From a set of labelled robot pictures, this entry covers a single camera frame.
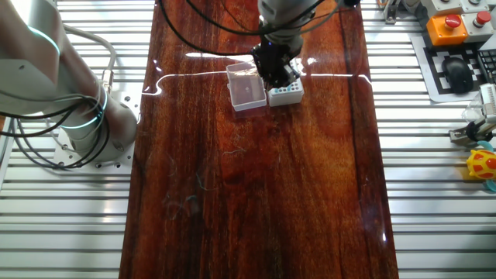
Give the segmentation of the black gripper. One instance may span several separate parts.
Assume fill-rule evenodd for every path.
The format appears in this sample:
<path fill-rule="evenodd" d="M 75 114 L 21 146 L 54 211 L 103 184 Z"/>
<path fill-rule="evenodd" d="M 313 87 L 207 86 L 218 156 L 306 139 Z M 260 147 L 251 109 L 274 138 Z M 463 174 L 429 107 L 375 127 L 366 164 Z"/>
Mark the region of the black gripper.
<path fill-rule="evenodd" d="M 289 64 L 299 55 L 301 48 L 291 48 L 271 42 L 259 43 L 252 49 L 252 55 L 265 88 L 289 86 L 298 79 L 298 72 Z"/>

